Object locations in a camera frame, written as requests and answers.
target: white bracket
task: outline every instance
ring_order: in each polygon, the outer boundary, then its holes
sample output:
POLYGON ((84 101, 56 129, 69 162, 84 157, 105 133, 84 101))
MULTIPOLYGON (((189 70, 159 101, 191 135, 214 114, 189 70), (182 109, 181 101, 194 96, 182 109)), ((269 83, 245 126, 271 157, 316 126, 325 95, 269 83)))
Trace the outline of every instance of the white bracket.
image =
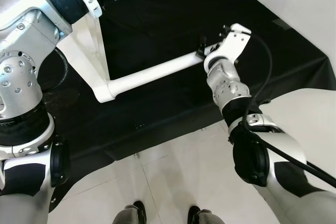
POLYGON ((219 47, 205 58, 205 72, 209 72, 209 63, 216 57, 225 57, 234 64, 235 60, 242 54, 250 39, 251 31, 240 24, 233 24, 230 29, 231 31, 223 42, 218 44, 219 47))
POLYGON ((196 52, 137 73, 110 80, 98 19, 86 15, 73 25, 73 33, 58 43, 71 66, 91 87, 99 102, 114 100, 122 92, 168 76, 203 60, 196 52))

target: white metal bar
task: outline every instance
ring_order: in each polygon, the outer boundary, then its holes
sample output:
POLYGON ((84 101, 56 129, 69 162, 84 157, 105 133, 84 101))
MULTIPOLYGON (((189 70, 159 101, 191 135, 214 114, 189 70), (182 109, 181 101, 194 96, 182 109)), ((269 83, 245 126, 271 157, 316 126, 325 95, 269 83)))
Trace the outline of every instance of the white metal bar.
POLYGON ((100 42, 94 35, 93 23, 88 24, 91 17, 83 17, 73 24, 73 33, 64 38, 57 44, 57 47, 64 53, 70 65, 84 79, 84 81, 93 90, 99 102, 108 102, 114 100, 107 86, 110 79, 107 69, 106 59, 103 48, 99 51, 96 45, 100 42))
POLYGON ((134 89, 201 62, 203 62, 203 60, 196 56, 196 52, 191 52, 190 54, 164 62, 154 67, 147 68, 119 79, 108 81, 108 87, 111 95, 116 97, 122 92, 134 89))

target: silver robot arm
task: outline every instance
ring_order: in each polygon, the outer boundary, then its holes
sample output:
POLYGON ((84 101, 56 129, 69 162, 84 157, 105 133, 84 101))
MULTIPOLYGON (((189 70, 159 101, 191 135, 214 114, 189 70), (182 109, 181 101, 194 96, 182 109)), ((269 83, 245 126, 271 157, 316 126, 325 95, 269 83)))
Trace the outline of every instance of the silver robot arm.
MULTIPOLYGON (((228 31, 205 58, 204 68, 214 102, 228 125, 237 174, 253 184, 281 224, 336 223, 336 194, 309 184, 302 168, 269 149, 271 145, 306 164, 299 143, 264 115, 257 104, 249 107, 249 127, 244 128, 242 120, 251 95, 241 83, 234 62, 251 31, 238 24, 228 31)), ((334 178, 322 175, 335 185, 334 178)))
POLYGON ((86 13, 98 18, 109 1, 0 0, 1 223, 47 223, 70 155, 42 101, 38 72, 71 24, 86 13))

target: floor tile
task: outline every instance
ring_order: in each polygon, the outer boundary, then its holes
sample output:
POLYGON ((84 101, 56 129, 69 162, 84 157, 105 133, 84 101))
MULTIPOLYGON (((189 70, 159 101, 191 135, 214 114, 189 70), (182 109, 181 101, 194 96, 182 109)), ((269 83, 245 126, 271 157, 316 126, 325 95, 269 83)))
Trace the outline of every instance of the floor tile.
POLYGON ((110 224, 135 200, 144 202, 149 224, 160 224, 142 167, 63 200, 49 214, 48 224, 110 224))
POLYGON ((224 120, 221 120, 220 122, 220 125, 222 126, 223 130, 228 133, 228 126, 226 124, 226 122, 224 120))
POLYGON ((232 146, 224 138, 225 133, 184 155, 172 152, 143 165, 162 224, 186 223, 193 204, 229 224, 279 223, 254 187, 235 173, 232 146))
POLYGON ((211 139, 222 134, 223 128, 221 127, 221 125, 219 123, 212 124, 204 129, 180 136, 171 141, 140 152, 139 154, 141 164, 148 164, 152 161, 167 156, 172 152, 176 154, 184 153, 190 148, 193 148, 196 143, 211 139))
POLYGON ((122 160, 115 161, 102 169, 96 170, 93 173, 88 174, 83 179, 78 181, 76 184, 74 184, 70 191, 68 191, 64 199, 79 194, 82 191, 88 190, 94 186, 105 183, 137 167, 141 167, 141 164, 140 161, 136 159, 133 155, 126 157, 122 160))

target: black fabric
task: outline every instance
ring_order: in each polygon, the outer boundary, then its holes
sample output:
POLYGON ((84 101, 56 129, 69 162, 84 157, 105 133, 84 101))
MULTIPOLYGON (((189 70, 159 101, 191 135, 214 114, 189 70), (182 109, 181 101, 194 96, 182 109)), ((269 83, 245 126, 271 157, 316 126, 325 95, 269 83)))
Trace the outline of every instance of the black fabric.
POLYGON ((6 185, 0 195, 36 195, 45 178, 45 169, 46 166, 42 164, 25 164, 7 169, 5 171, 6 185))
POLYGON ((303 169, 291 162, 274 163, 274 172, 279 184, 298 197, 303 197, 315 191, 323 191, 310 185, 303 169))
MULTIPOLYGON (((260 101, 301 88, 336 89, 329 59, 256 0, 121 0, 100 18, 111 79, 197 50, 199 37, 218 40, 223 24, 240 23, 258 34, 274 56, 274 71, 260 101)), ((255 93, 266 77, 264 49, 250 41, 239 58, 241 81, 255 93)), ((39 72, 42 87, 55 84, 62 62, 50 55, 39 72)), ((58 134, 70 144, 72 173, 57 187, 52 210, 86 174, 222 119, 202 64, 99 103, 70 69, 56 91, 44 95, 58 134)))

